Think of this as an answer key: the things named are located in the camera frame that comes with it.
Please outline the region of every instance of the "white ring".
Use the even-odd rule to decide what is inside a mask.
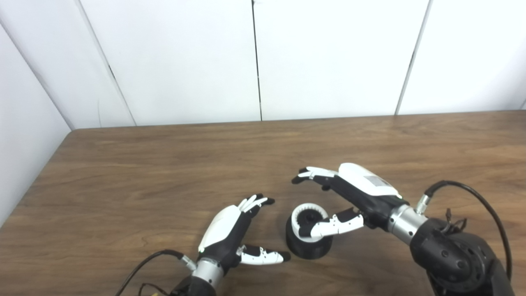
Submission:
[[[290,218],[291,224],[292,224],[292,231],[294,232],[294,235],[299,238],[300,240],[307,242],[307,243],[314,243],[322,238],[302,238],[299,236],[299,224],[298,224],[298,215],[299,213],[303,212],[304,210],[315,210],[316,212],[320,213],[323,219],[327,218],[329,215],[327,215],[327,212],[320,207],[317,204],[314,203],[304,203],[299,206],[297,206],[294,211],[292,211],[292,216]]]

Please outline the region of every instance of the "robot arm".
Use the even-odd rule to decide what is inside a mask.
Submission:
[[[176,290],[192,296],[215,295],[221,279],[239,263],[265,265],[290,260],[289,252],[266,250],[241,243],[252,218],[261,207],[273,203],[273,199],[255,194],[243,199],[238,206],[230,205],[221,210],[199,244],[196,268]]]
[[[292,183],[304,180],[315,181],[322,185],[324,191],[334,190],[356,206],[359,212],[354,213],[352,209],[342,212],[347,213],[344,216],[351,216],[347,228],[342,223],[345,219],[341,219],[339,213],[321,223],[302,226],[297,233],[300,237],[327,236],[345,232],[341,230],[353,230],[358,228],[356,225],[362,219],[369,228],[390,232],[410,247],[414,261],[426,269],[436,295],[514,295],[502,264],[483,239],[462,232],[463,227],[452,226],[449,219],[446,222],[423,215],[431,198],[428,191],[415,210],[389,183],[352,163],[341,164],[338,172],[306,167],[299,171]],[[460,184],[442,181],[430,189],[455,183]]]

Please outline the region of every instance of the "wooden table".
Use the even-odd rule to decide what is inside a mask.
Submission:
[[[195,258],[223,207],[262,192],[276,199],[245,242],[286,250],[285,221],[315,202],[350,206],[313,182],[292,185],[307,165],[355,162],[415,205],[442,179],[464,182],[500,214],[510,237],[513,286],[526,294],[526,112],[122,127],[76,130],[64,140],[0,229],[1,295],[113,295],[149,254],[173,248]],[[467,217],[503,260],[491,216],[469,193],[446,188],[427,214]],[[142,282],[171,289],[188,271],[170,257],[146,265]],[[409,249],[381,230],[335,237],[329,254],[229,272],[219,295],[431,295]]]

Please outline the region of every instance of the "white wall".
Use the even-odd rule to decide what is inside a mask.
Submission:
[[[1,0],[0,19],[72,128],[135,125],[77,1]]]
[[[525,98],[526,1],[434,1],[400,114],[516,110]]]
[[[250,0],[82,4],[138,125],[260,120]]]
[[[0,225],[69,131],[0,26]]]
[[[395,112],[427,0],[256,0],[264,120]]]

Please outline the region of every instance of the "black cord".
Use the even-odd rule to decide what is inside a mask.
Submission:
[[[133,276],[137,273],[137,271],[139,271],[139,269],[141,267],[144,266],[144,264],[148,263],[148,261],[150,261],[151,259],[155,258],[155,257],[159,257],[161,255],[172,255],[172,256],[175,256],[177,257],[177,259],[181,260],[183,258],[183,254],[180,253],[180,252],[177,252],[177,251],[174,251],[174,250],[162,250],[162,251],[159,251],[159,252],[156,252],[156,253],[153,253],[152,255],[146,257],[146,259],[144,259],[141,263],[139,263],[139,265],[137,265],[133,270],[132,272],[128,275],[128,277],[126,278],[126,280],[124,280],[123,284],[120,286],[120,289],[117,291],[117,293],[115,293],[115,296],[120,296],[122,294],[122,292],[124,291],[124,289],[126,288],[126,286],[130,283],[130,281],[132,280]]]
[[[159,293],[163,294],[164,296],[169,296],[168,292],[163,290],[161,287],[159,287],[157,285],[154,285],[154,284],[150,284],[150,283],[143,283],[142,285],[140,285],[139,295],[138,296],[143,296],[143,289],[146,286],[150,286],[152,288],[155,288]]]
[[[437,183],[433,184],[432,186],[430,186],[424,192],[424,194],[429,196],[429,198],[431,198],[431,197],[433,197],[433,194],[435,193],[436,190],[438,190],[438,189],[440,189],[440,188],[442,188],[444,186],[448,186],[448,185],[460,187],[460,188],[468,191],[469,193],[473,194],[484,205],[486,210],[488,210],[488,212],[491,214],[491,216],[495,220],[495,223],[497,224],[497,227],[499,228],[500,237],[502,239],[502,244],[504,245],[504,252],[506,254],[506,275],[508,276],[508,279],[511,281],[511,273],[512,273],[513,266],[512,266],[512,262],[511,262],[512,260],[511,260],[510,242],[508,241],[508,236],[506,235],[506,230],[504,230],[504,225],[502,225],[502,221],[500,221],[499,215],[497,215],[495,210],[490,206],[489,202],[485,198],[483,198],[482,195],[480,195],[480,193],[478,193],[475,189],[473,189],[473,188],[471,188],[471,187],[469,187],[469,186],[467,186],[465,184],[462,184],[460,182],[443,180],[443,181],[437,182]]]

